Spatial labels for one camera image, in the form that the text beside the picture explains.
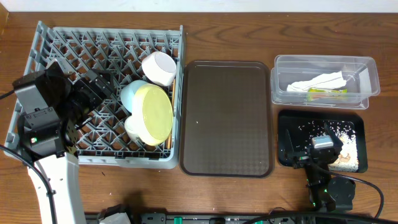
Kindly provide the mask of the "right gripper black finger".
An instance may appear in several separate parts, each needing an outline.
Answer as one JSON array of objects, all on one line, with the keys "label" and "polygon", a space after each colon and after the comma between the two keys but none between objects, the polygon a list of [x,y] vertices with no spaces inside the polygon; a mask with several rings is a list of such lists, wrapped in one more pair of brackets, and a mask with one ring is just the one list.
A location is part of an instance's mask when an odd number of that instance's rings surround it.
[{"label": "right gripper black finger", "polygon": [[288,129],[285,130],[284,147],[285,147],[284,154],[291,154],[294,152],[292,140]]},{"label": "right gripper black finger", "polygon": [[330,128],[329,124],[327,122],[324,122],[324,130],[326,135],[328,135],[331,139],[336,138],[338,139],[338,136],[336,133]]}]

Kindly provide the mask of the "light blue bowl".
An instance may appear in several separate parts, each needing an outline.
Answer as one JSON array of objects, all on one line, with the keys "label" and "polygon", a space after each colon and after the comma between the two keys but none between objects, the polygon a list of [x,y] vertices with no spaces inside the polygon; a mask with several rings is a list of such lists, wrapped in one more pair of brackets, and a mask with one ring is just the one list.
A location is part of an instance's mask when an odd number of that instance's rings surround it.
[{"label": "light blue bowl", "polygon": [[132,113],[133,111],[133,99],[137,92],[137,90],[142,86],[147,84],[144,80],[135,80],[130,84],[126,85],[120,94],[121,103],[128,110],[128,112]]}]

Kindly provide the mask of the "green yellow snack wrapper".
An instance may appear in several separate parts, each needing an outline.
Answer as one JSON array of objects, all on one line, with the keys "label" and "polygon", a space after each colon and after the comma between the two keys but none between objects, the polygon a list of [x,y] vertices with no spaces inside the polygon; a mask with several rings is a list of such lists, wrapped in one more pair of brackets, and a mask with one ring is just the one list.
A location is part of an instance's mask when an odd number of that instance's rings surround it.
[{"label": "green yellow snack wrapper", "polygon": [[308,101],[320,100],[320,99],[341,99],[347,94],[347,89],[342,90],[327,90],[321,88],[310,88],[307,94]]}]

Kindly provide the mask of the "white plastic cup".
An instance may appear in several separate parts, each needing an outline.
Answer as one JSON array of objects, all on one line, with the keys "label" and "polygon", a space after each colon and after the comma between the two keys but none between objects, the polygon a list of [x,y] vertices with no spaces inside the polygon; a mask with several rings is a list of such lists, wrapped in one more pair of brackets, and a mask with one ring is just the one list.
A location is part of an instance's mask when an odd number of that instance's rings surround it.
[{"label": "white plastic cup", "polygon": [[129,136],[130,140],[137,141],[139,139],[139,136],[138,136],[136,130],[134,129],[133,115],[126,118],[126,120],[124,122],[124,129],[125,129],[127,135]]}]

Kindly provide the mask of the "white napkin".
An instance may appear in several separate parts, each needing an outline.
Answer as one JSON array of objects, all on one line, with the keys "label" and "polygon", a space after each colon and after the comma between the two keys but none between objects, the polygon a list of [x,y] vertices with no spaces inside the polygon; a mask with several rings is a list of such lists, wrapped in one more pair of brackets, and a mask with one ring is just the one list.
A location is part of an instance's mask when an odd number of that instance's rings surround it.
[{"label": "white napkin", "polygon": [[311,88],[334,90],[346,85],[342,72],[324,73],[311,80],[293,82],[287,86],[287,92],[307,92]]}]

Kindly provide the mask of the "yellow plate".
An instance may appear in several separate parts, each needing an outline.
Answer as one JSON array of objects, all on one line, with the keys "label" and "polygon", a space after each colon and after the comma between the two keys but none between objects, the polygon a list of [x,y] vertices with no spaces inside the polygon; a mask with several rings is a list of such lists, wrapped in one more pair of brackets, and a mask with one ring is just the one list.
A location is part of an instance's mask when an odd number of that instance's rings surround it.
[{"label": "yellow plate", "polygon": [[168,95],[157,85],[142,85],[134,95],[132,128],[150,146],[163,143],[171,133],[173,109]]}]

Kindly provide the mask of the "pink bowl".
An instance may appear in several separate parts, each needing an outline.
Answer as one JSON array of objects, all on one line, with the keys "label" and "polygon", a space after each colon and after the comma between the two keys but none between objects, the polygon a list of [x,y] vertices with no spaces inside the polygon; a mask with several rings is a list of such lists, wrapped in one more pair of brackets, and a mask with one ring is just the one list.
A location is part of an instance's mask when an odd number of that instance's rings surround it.
[{"label": "pink bowl", "polygon": [[177,65],[166,53],[153,52],[142,61],[142,70],[151,82],[169,86],[176,76]]}]

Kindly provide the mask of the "wooden chopstick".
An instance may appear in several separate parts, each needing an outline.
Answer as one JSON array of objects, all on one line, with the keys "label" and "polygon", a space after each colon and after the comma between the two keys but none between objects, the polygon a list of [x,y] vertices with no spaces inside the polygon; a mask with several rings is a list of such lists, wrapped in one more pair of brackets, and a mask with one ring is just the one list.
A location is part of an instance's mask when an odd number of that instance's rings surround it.
[{"label": "wooden chopstick", "polygon": [[[171,98],[171,105],[172,105],[172,112],[174,112],[174,100],[175,100],[175,80],[172,83],[172,98]],[[166,148],[170,149],[172,143],[172,133],[169,134],[166,142]]]}]

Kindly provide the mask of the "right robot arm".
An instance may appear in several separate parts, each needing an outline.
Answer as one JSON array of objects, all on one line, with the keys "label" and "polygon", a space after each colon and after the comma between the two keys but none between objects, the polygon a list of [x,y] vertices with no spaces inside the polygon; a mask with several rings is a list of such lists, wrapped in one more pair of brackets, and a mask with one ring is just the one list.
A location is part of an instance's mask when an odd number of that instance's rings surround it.
[{"label": "right robot arm", "polygon": [[297,151],[289,131],[285,132],[284,158],[294,169],[305,169],[310,201],[319,212],[345,212],[353,209],[356,185],[354,181],[332,176],[328,166],[334,163],[343,142],[324,124],[326,134],[312,138],[311,144]]}]

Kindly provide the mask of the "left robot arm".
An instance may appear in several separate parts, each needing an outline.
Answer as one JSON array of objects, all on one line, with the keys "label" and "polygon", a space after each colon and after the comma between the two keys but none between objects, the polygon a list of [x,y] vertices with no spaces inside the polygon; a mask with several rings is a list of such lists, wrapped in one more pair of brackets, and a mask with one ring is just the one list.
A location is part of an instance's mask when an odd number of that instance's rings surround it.
[{"label": "left robot arm", "polygon": [[35,187],[42,223],[85,223],[78,180],[78,130],[114,92],[114,74],[89,69],[72,83],[72,70],[53,59],[13,82],[23,113],[17,120],[20,157]]}]

